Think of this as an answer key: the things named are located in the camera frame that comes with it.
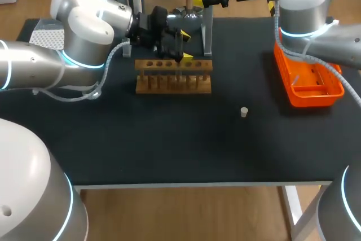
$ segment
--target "table leg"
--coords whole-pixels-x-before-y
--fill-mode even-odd
[[[79,187],[77,187],[77,186],[75,186],[74,188],[75,188],[75,190],[78,192],[78,194],[80,195],[81,188],[79,188]]]
[[[327,186],[322,186],[316,197],[302,213],[300,200],[295,186],[283,186],[292,241],[304,241],[316,226],[316,213],[319,199]]]

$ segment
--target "white table frame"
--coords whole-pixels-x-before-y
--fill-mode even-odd
[[[317,207],[322,193],[331,182],[256,182],[256,183],[144,183],[130,185],[99,185],[99,186],[75,186],[76,191],[80,194],[81,190],[93,189],[146,189],[146,188],[165,188],[165,187],[238,187],[238,186],[281,186],[285,205],[287,209],[287,219],[290,224],[290,235],[292,241],[304,241],[318,227],[320,238],[325,241],[323,234],[319,230],[317,223]],[[300,199],[298,198],[295,185],[322,185],[320,191],[302,212]]]

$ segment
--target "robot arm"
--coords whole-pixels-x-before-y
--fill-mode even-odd
[[[163,35],[171,32],[164,8],[156,7],[147,16],[134,15],[130,7],[114,0],[52,0],[50,14],[63,23],[64,49],[0,41],[1,89],[93,89],[103,75],[115,30],[132,44],[156,46],[160,56],[182,58],[161,45]]]
[[[361,24],[327,26],[331,0],[271,1],[279,1],[279,27],[286,49],[301,54],[307,47],[307,55],[361,69]],[[203,3],[205,7],[219,3],[228,6],[228,0],[203,0]]]

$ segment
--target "gray cable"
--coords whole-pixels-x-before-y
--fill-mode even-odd
[[[346,81],[346,79],[342,75],[340,75],[340,73],[337,72],[336,69],[333,68],[330,64],[328,64],[327,62],[324,62],[323,60],[321,60],[319,58],[316,58],[314,56],[303,55],[303,54],[300,54],[300,53],[292,52],[292,51],[286,49],[282,45],[282,43],[280,41],[280,37],[279,37],[279,30],[278,30],[278,17],[279,17],[279,4],[278,4],[278,1],[276,1],[276,3],[275,3],[275,38],[276,38],[277,45],[281,48],[281,50],[284,51],[286,54],[288,54],[290,56],[295,56],[295,57],[298,57],[298,58],[308,59],[312,63],[319,63],[322,66],[325,66],[326,69],[330,70],[334,74],[334,76],[336,76],[341,81],[343,86],[349,91],[351,96],[355,99],[355,101],[357,102],[357,104],[361,108],[361,98],[360,98],[360,96],[356,93],[354,88]]]

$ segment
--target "wooden floor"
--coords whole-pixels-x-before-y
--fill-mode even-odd
[[[51,0],[0,5],[0,37],[15,40],[25,19],[49,17]],[[184,6],[185,0],[146,0],[146,10]],[[361,23],[360,0],[334,0],[330,15]],[[266,0],[215,8],[215,16],[269,16]],[[317,186],[297,187],[302,209]],[[88,191],[89,241],[286,241],[290,240],[277,187],[128,189]],[[316,232],[308,241],[319,240]]]

